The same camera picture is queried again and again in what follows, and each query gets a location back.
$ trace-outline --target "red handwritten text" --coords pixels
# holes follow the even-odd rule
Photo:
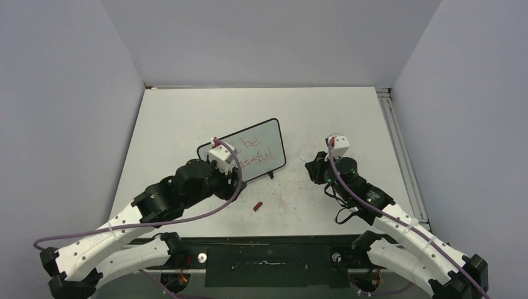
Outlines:
[[[244,156],[244,159],[241,159],[240,160],[240,167],[243,169],[244,167],[250,165],[250,164],[258,164],[258,163],[261,163],[263,161],[266,161],[268,159],[274,159],[273,158],[273,154],[271,153],[271,150],[268,147],[266,147],[268,150],[266,153],[261,153],[260,150],[257,151],[257,153],[252,156],[251,158],[248,158],[247,156]]]

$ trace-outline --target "whiteboard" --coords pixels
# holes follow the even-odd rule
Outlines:
[[[237,151],[242,178],[245,182],[263,174],[269,174],[286,164],[280,125],[276,118],[257,123],[220,139],[232,145]],[[210,149],[211,143],[199,146],[196,150],[198,157],[206,160]]]
[[[344,235],[373,230],[352,218],[334,223],[341,208],[313,184],[301,155],[312,160],[326,151],[325,137],[342,132],[346,153],[359,174],[412,214],[400,167],[372,87],[210,88],[146,90],[112,206],[115,216],[145,188],[196,157],[196,148],[213,136],[225,136],[259,121],[277,118],[286,166],[275,178],[254,179],[224,210],[195,222],[166,225],[157,232],[182,237]],[[253,206],[263,205],[255,212]],[[212,196],[185,210],[182,218],[224,203]]]

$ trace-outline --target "black cable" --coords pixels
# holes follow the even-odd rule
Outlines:
[[[348,215],[345,219],[343,219],[342,221],[337,221],[337,217],[339,217],[339,214],[343,211],[343,210],[348,210],[348,208],[344,207],[342,208],[341,210],[339,210],[339,212],[337,212],[337,215],[336,217],[334,218],[334,222],[341,225],[345,222],[347,222],[348,220],[350,220],[352,217],[356,216],[357,213],[356,212],[353,212],[353,213],[350,213],[350,215]]]
[[[330,188],[331,185],[328,184],[326,185],[326,187],[324,188],[324,194],[327,195],[328,197],[330,198],[333,198],[337,201],[337,203],[341,206],[341,207],[346,207],[346,208],[350,208],[351,206],[348,205],[345,201],[343,201],[343,199],[339,198],[336,194],[336,191],[334,190],[334,188],[332,188],[332,192],[334,193],[333,195],[328,193],[327,190],[328,188]]]

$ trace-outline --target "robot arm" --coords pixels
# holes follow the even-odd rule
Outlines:
[[[392,250],[391,252],[396,254],[395,259],[400,256],[402,259],[408,259],[410,254],[414,257],[413,260],[422,264],[422,268],[426,267],[428,273],[420,275],[427,277],[429,273],[431,274],[432,279],[428,281],[429,287],[422,283],[417,285],[425,287],[426,292],[431,289],[435,294],[434,298],[487,296],[485,293],[482,294],[483,292],[479,291],[477,286],[459,270],[462,268],[478,284],[479,288],[487,290],[488,266],[486,261],[478,255],[469,258],[436,238],[423,228],[417,219],[405,213],[388,194],[359,176],[357,162],[352,158],[343,157],[349,148],[349,142],[345,136],[331,136],[326,142],[329,145],[329,153],[319,152],[314,161],[305,164],[310,179],[315,184],[327,184],[327,188],[331,187],[334,193],[339,195],[340,198],[331,197],[338,199],[343,208],[354,209],[353,215],[359,216],[369,225],[385,232],[408,250]],[[387,266],[406,278],[411,277],[411,271],[402,270],[394,263],[387,262]]]
[[[207,161],[189,160],[174,176],[145,189],[119,214],[68,246],[48,247],[40,253],[51,276],[54,298],[88,298],[110,280],[136,270],[182,260],[185,248],[176,233],[161,234],[147,244],[119,251],[132,240],[183,215],[185,209],[216,195],[236,196],[238,169],[230,165],[235,150],[222,145],[208,152]]]

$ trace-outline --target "purple cable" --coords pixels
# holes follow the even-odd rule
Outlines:
[[[328,160],[330,161],[330,165],[332,166],[332,170],[334,171],[334,174],[336,175],[336,179],[337,181],[339,181],[339,184],[341,184],[341,186],[348,192],[348,194],[350,194],[358,204],[362,205],[364,208],[366,209],[369,209],[371,211],[374,211],[380,215],[383,215],[384,217],[387,217],[389,218],[390,220],[396,222],[396,223],[399,223],[403,226],[407,226],[407,224],[403,221],[401,221],[400,219],[390,215],[390,214],[387,214],[385,213],[384,211],[381,211],[380,209],[374,207],[373,205],[367,203],[366,201],[363,201],[359,196],[357,196],[354,192],[352,192],[352,190],[350,190],[350,188],[348,188],[347,184],[345,184],[345,182],[343,181],[343,179],[341,178],[341,175],[339,174],[339,171],[337,171],[337,168],[336,168],[336,164],[334,162],[334,156],[332,155],[332,148],[333,148],[333,145],[332,145],[332,142],[334,141],[334,138],[330,138],[328,140]],[[431,239],[429,239],[423,232],[420,232],[418,229],[412,227],[411,230],[413,232],[415,232],[417,235],[419,235],[421,238],[423,238],[424,240],[426,240],[427,242],[431,241]],[[479,293],[485,298],[485,299],[491,299],[488,294],[486,293],[486,291],[484,291],[484,289],[475,281],[475,279],[473,279],[473,277],[471,277],[467,272],[466,270],[464,270],[462,267],[460,267],[444,250],[442,250],[442,248],[438,245],[436,245],[436,243],[434,242],[431,242],[431,245],[436,249],[436,251],[438,251],[438,253],[440,253],[444,258],[446,258],[449,263],[451,263],[453,266],[455,266],[458,271],[460,271],[460,273],[462,273],[462,275],[464,275],[464,277],[466,277],[469,282],[471,282],[471,284],[479,291]]]
[[[358,288],[357,285],[352,280],[350,281],[350,283],[354,286],[354,288],[356,288],[356,290],[360,291],[361,294],[365,294],[365,295],[370,294],[372,297],[373,296],[398,295],[398,294],[401,294],[401,293],[407,291],[408,289],[410,289],[410,288],[412,288],[414,286],[414,283],[410,282],[408,285],[406,285],[403,288],[401,288],[399,290],[396,290],[396,291],[372,292],[372,293],[369,293],[369,292],[365,292],[365,291],[361,290],[360,288]]]
[[[237,168],[241,169],[240,161],[238,160],[236,153],[231,149],[231,147],[229,145],[227,145],[225,142],[223,142],[222,140],[218,140],[217,138],[215,138],[214,141],[220,143],[221,145],[223,145],[229,151],[229,153],[231,153],[231,155],[235,159],[235,163],[237,164]],[[204,213],[204,214],[201,214],[201,215],[198,215],[198,216],[194,216],[194,217],[189,217],[189,218],[185,218],[185,219],[176,219],[176,220],[172,220],[172,221],[161,221],[161,222],[150,222],[150,223],[136,223],[136,224],[116,225],[116,226],[112,227],[112,230],[135,229],[135,228],[138,228],[138,227],[152,227],[152,226],[171,225],[171,224],[185,223],[185,222],[190,222],[190,221],[194,221],[194,220],[198,220],[198,219],[203,219],[205,217],[211,216],[212,214],[216,214],[216,213],[220,212],[222,209],[227,207],[231,202],[234,202],[234,200],[238,197],[238,194],[240,193],[240,191],[242,189],[242,184],[243,184],[243,182],[242,182],[242,172],[239,172],[239,174],[238,174],[238,184],[237,184],[237,188],[236,188],[235,192],[233,193],[233,196],[231,196],[231,198],[228,201],[226,201],[225,203],[223,203],[221,206],[217,207],[216,209],[214,209],[214,210],[212,210],[210,212],[207,212],[207,213]],[[107,227],[107,228],[104,228],[104,229],[91,230],[89,232],[81,232],[81,233],[77,233],[77,234],[52,235],[50,237],[44,237],[44,238],[40,238],[40,239],[36,240],[35,242],[33,242],[33,247],[35,247],[38,250],[44,250],[44,248],[41,247],[39,245],[39,243],[52,241],[52,240],[65,240],[65,239],[73,239],[73,238],[82,238],[82,237],[86,237],[88,235],[97,235],[97,234],[101,234],[103,232],[109,232],[109,231],[110,231],[110,228]]]
[[[147,276],[153,282],[157,283],[169,296],[173,297],[173,299],[208,299],[206,297],[200,297],[200,296],[176,295],[175,293],[171,292],[165,285],[163,285],[163,283],[161,283],[159,280],[154,278],[149,273],[145,272],[145,270],[138,270],[138,272]]]

